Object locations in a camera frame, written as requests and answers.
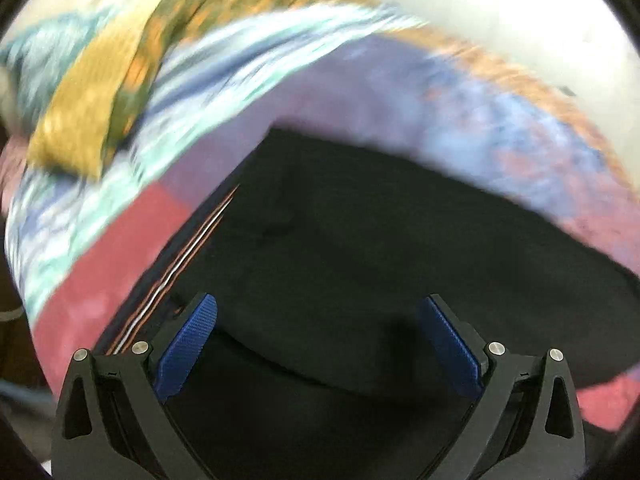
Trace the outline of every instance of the multicolored blanket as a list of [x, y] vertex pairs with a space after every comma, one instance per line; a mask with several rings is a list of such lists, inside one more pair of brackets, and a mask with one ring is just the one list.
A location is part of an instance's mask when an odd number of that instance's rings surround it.
[[[95, 345], [280, 119], [507, 196], [640, 273], [640, 205], [583, 115], [522, 69], [394, 10], [314, 5], [230, 23], [169, 51], [148, 95], [100, 182], [29, 169], [14, 199], [6, 252], [55, 391], [70, 355]], [[604, 416], [592, 407], [634, 399], [634, 377], [581, 393], [583, 413], [618, 425], [628, 402]]]

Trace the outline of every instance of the white surface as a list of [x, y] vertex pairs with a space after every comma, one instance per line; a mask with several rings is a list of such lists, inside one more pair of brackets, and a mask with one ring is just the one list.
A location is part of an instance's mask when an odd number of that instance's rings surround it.
[[[31, 0], [12, 34], [73, 8], [120, 0]], [[640, 60], [602, 0], [385, 0], [573, 91], [640, 185]]]

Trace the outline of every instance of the silver pin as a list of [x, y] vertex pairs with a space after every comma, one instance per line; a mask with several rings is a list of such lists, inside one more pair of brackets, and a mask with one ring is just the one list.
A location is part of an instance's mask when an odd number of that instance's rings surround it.
[[149, 343], [146, 341], [138, 341], [131, 347], [131, 351], [137, 355], [143, 354], [147, 350], [149, 350]]
[[74, 361], [84, 361], [88, 355], [89, 352], [87, 352], [84, 348], [76, 350], [76, 352], [74, 353]]
[[557, 348], [552, 348], [549, 350], [549, 357], [551, 357], [554, 361], [562, 361], [564, 359], [564, 355]]
[[494, 341], [493, 343], [489, 343], [489, 352], [494, 355], [502, 355], [504, 354], [505, 348], [502, 343], [498, 343]]

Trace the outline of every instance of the textured blue pad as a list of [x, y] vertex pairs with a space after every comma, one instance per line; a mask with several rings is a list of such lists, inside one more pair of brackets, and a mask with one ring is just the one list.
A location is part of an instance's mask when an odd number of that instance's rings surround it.
[[163, 404], [182, 389], [216, 325], [217, 317], [216, 298], [207, 294], [162, 355], [154, 390]]
[[465, 342], [431, 298], [422, 301], [420, 322], [457, 393], [471, 400], [482, 394], [481, 371]]

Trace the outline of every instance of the orange stripe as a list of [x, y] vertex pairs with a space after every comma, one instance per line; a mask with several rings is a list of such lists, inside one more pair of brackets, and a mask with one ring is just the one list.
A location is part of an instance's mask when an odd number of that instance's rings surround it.
[[111, 346], [107, 350], [106, 355], [111, 355], [113, 353], [113, 351], [115, 350], [116, 346], [118, 345], [118, 342], [124, 336], [124, 333], [127, 331], [127, 328], [129, 327], [131, 322], [135, 319], [135, 317], [140, 313], [142, 308], [145, 306], [146, 300], [148, 300], [149, 297], [151, 297], [151, 295], [156, 291], [158, 286], [169, 275], [169, 273], [173, 269], [174, 264], [182, 257], [182, 255], [185, 253], [185, 251], [187, 251], [187, 249], [189, 248], [191, 242], [193, 242], [201, 234], [201, 232], [204, 231], [204, 229], [205, 229], [207, 223], [209, 222], [209, 220], [211, 220], [220, 211], [220, 208], [224, 207], [225, 204], [227, 204], [229, 202], [229, 200], [231, 200], [231, 197], [236, 192], [236, 189], [238, 189], [238, 186], [233, 188], [231, 190], [231, 192], [229, 192], [229, 194], [227, 196], [225, 196], [224, 200], [202, 222], [202, 224], [200, 225], [198, 230], [195, 232], [195, 234], [190, 238], [189, 241], [187, 241], [187, 243], [185, 243], [185, 245], [182, 247], [182, 250], [178, 253], [178, 255], [174, 258], [174, 260], [167, 266], [166, 270], [164, 271], [164, 274], [151, 286], [151, 288], [149, 289], [148, 293], [145, 296], [145, 299], [140, 302], [140, 304], [138, 305], [137, 309], [135, 311], [133, 311], [133, 313], [129, 316], [129, 319], [127, 319], [127, 322], [123, 325], [122, 329], [120, 330], [120, 333], [115, 337], [114, 341], [111, 343]]
[[140, 332], [140, 329], [145, 325], [145, 323], [148, 321], [149, 317], [156, 311], [156, 307], [158, 306], [158, 304], [162, 301], [162, 299], [169, 293], [169, 290], [171, 289], [171, 287], [174, 285], [175, 280], [178, 279], [178, 276], [180, 276], [182, 274], [182, 271], [184, 270], [184, 268], [187, 266], [187, 264], [195, 257], [196, 254], [198, 254], [198, 251], [200, 250], [200, 248], [202, 247], [202, 245], [210, 238], [210, 236], [213, 234], [213, 231], [216, 230], [216, 227], [218, 226], [218, 224], [220, 223], [220, 221], [224, 218], [224, 214], [220, 216], [220, 218], [218, 218], [218, 220], [216, 221], [215, 224], [213, 224], [213, 227], [211, 229], [211, 232], [204, 237], [200, 243], [197, 245], [197, 247], [195, 248], [195, 250], [193, 251], [193, 253], [191, 253], [191, 256], [189, 256], [187, 258], [187, 260], [185, 262], [182, 263], [182, 265], [179, 267], [178, 272], [175, 273], [175, 275], [172, 277], [171, 282], [168, 283], [168, 286], [164, 289], [164, 291], [156, 298], [156, 300], [154, 301], [154, 303], [152, 304], [151, 308], [149, 309], [149, 311], [145, 314], [145, 317], [143, 317], [140, 320], [140, 323], [138, 324], [138, 327], [129, 335], [129, 337], [127, 338], [127, 340], [125, 341], [124, 345], [122, 346], [122, 352], [126, 351], [129, 346], [135, 341], [136, 336], [138, 335], [138, 332]]

